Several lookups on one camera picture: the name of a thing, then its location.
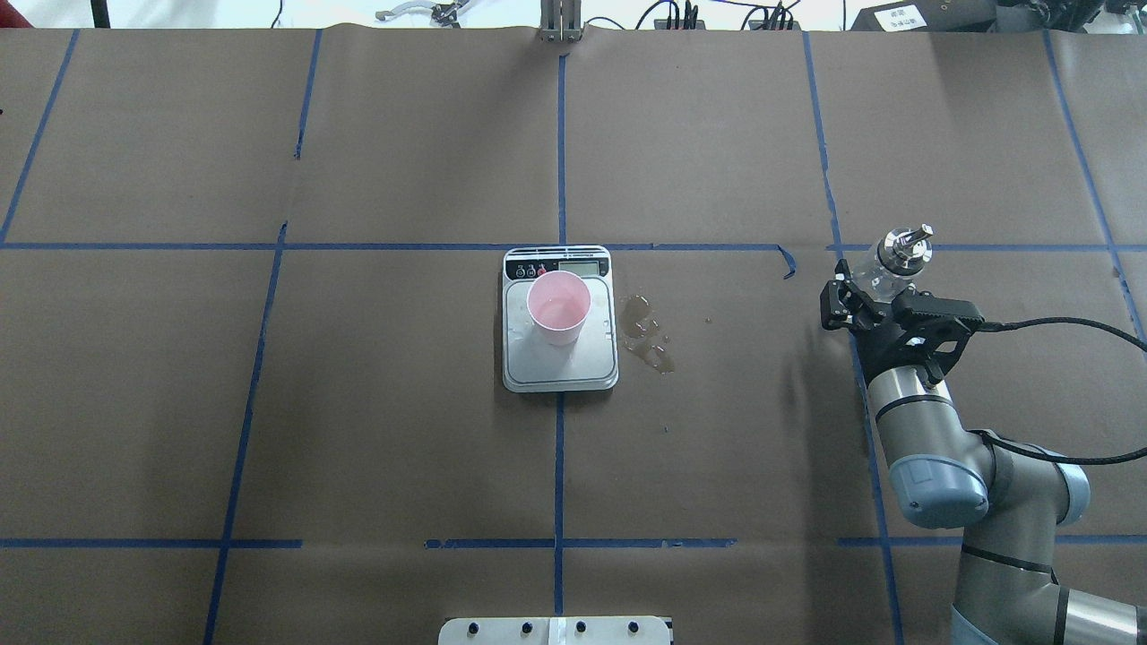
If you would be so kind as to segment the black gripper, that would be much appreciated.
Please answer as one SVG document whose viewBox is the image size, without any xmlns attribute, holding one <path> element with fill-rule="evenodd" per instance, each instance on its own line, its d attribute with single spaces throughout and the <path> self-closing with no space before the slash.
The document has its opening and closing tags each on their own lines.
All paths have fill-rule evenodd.
<svg viewBox="0 0 1147 645">
<path fill-rule="evenodd" d="M 848 261 L 836 262 L 821 289 L 824 331 L 849 331 L 865 383 L 898 367 L 920 370 L 939 384 L 962 358 L 972 334 L 986 322 L 970 301 L 904 292 L 889 305 L 876 303 L 852 278 Z"/>
</svg>

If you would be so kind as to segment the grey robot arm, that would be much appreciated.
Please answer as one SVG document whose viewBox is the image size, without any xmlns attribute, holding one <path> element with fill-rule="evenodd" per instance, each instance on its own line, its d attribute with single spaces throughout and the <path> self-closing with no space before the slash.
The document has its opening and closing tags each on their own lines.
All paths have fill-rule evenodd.
<svg viewBox="0 0 1147 645">
<path fill-rule="evenodd" d="M 1144 644 L 1144 606 L 1072 589 L 1054 572 L 1058 527 L 1087 510 L 1087 458 L 968 428 L 945 379 L 989 322 L 972 302 L 906 280 L 892 300 L 838 261 L 820 295 L 825 331 L 855 339 L 866 401 L 902 515 L 962 531 L 953 644 Z"/>
</svg>

